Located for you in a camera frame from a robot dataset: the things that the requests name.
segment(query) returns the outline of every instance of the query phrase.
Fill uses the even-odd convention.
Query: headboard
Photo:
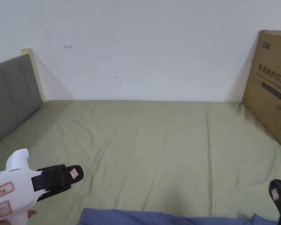
[[[0,63],[0,140],[35,113],[42,103],[29,54]]]

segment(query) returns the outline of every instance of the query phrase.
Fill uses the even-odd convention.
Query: white wall
[[[233,101],[262,29],[281,0],[1,0],[0,61],[32,48],[48,100]]]

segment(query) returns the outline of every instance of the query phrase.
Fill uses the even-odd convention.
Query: orange sticker
[[[2,186],[0,186],[0,197],[14,191],[14,187],[13,187],[13,183],[9,182],[7,184],[4,184]]]
[[[9,201],[0,203],[0,217],[5,217],[11,214],[11,205]]]

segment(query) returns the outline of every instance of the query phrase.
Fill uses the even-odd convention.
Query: mattress
[[[85,177],[38,202],[29,223],[77,224],[83,208],[188,217],[279,214],[268,194],[281,147],[238,103],[49,101],[0,142],[0,171],[27,148],[37,170]]]

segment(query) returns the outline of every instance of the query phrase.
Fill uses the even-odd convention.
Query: fabric
[[[251,219],[188,218],[160,212],[128,212],[119,210],[84,209],[78,225],[277,225],[257,215]]]
[[[27,148],[32,170],[85,177],[37,202],[33,225],[77,224],[84,208],[277,221],[268,187],[281,147],[238,103],[50,101],[0,142],[0,171]]]
[[[0,139],[42,105],[28,54],[0,63]]]

